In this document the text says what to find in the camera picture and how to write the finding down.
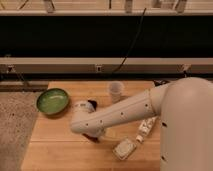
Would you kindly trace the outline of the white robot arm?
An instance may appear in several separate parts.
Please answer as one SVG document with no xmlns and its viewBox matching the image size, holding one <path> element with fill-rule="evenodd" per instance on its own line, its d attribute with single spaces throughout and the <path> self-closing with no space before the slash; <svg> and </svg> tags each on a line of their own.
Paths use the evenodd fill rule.
<svg viewBox="0 0 213 171">
<path fill-rule="evenodd" d="M 213 82 L 182 78 L 95 112 L 78 109 L 70 129 L 98 137 L 102 130 L 160 118 L 160 171 L 213 171 Z"/>
</svg>

